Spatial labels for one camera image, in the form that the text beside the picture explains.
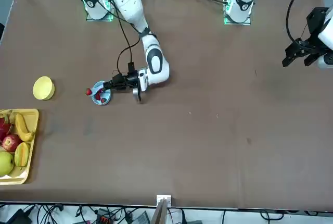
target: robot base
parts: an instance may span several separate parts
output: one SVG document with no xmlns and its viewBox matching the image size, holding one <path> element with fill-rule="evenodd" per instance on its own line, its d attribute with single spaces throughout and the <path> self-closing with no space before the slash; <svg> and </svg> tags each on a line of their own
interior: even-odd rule
<svg viewBox="0 0 333 224">
<path fill-rule="evenodd" d="M 84 1 L 82 1 L 85 7 L 85 11 L 87 11 L 87 5 Z M 114 7 L 111 5 L 111 3 L 108 3 L 107 9 L 109 11 L 111 11 L 112 13 L 114 13 Z M 91 16 L 89 15 L 89 13 L 87 13 L 87 17 L 86 17 L 86 21 L 87 22 L 112 22 L 113 21 L 114 16 L 111 15 L 110 13 L 107 13 L 102 19 L 99 20 L 95 20 L 93 18 L 91 18 Z"/>
<path fill-rule="evenodd" d="M 233 0 L 223 0 L 224 2 L 227 2 L 228 4 L 223 4 L 223 23 L 224 24 L 239 24 L 239 25 L 251 25 L 251 19 L 250 17 L 246 19 L 246 21 L 242 23 L 237 23 L 231 20 L 231 18 L 227 15 L 226 10 L 228 9 L 230 3 Z"/>
</svg>

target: metal clamp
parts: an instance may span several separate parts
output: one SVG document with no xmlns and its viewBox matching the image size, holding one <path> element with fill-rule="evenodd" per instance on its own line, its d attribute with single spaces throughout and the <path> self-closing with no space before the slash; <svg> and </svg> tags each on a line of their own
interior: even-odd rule
<svg viewBox="0 0 333 224">
<path fill-rule="evenodd" d="M 157 195 L 158 205 L 150 224 L 165 224 L 168 207 L 171 207 L 171 195 Z"/>
</svg>

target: black mount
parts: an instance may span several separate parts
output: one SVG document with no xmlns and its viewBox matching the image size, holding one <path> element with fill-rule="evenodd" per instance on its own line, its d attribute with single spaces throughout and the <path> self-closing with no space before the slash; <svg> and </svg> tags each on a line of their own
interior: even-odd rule
<svg viewBox="0 0 333 224">
<path fill-rule="evenodd" d="M 319 33 L 326 27 L 327 23 L 324 25 L 326 11 L 328 8 L 317 7 L 312 10 L 312 12 L 306 17 L 308 23 L 310 37 L 303 41 L 300 38 L 297 38 L 295 42 L 292 42 L 286 48 L 286 58 L 283 59 L 283 67 L 289 66 L 296 58 L 298 57 L 308 57 L 304 60 L 305 66 L 310 66 L 322 55 L 329 55 L 333 53 L 332 50 L 327 48 L 325 44 L 320 41 L 318 38 Z"/>
<path fill-rule="evenodd" d="M 103 90 L 118 90 L 124 91 L 127 88 L 133 88 L 137 91 L 138 100 L 141 101 L 141 87 L 138 78 L 138 71 L 134 67 L 134 63 L 128 63 L 129 71 L 127 75 L 118 73 L 112 77 L 111 81 L 103 83 Z"/>
</svg>

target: green apple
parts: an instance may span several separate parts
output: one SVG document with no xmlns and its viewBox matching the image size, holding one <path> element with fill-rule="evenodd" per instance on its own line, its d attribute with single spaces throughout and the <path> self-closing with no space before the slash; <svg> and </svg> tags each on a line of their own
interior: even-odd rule
<svg viewBox="0 0 333 224">
<path fill-rule="evenodd" d="M 11 153 L 0 151 L 0 177 L 9 174 L 14 167 L 14 158 Z"/>
</svg>

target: blue plate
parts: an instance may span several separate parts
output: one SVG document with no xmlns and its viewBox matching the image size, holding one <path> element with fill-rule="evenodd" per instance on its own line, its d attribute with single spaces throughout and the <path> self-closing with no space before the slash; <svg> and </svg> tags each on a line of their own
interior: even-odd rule
<svg viewBox="0 0 333 224">
<path fill-rule="evenodd" d="M 98 88 L 101 86 L 101 88 L 103 87 L 103 83 L 105 83 L 105 81 L 99 81 L 94 85 L 94 88 Z M 101 101 L 98 101 L 95 99 L 95 96 L 92 96 L 92 100 L 95 104 L 97 105 L 106 105 L 109 103 L 109 101 L 111 100 L 111 90 L 107 90 L 103 93 L 100 93 L 100 99 L 105 98 L 106 102 L 102 103 Z"/>
</svg>

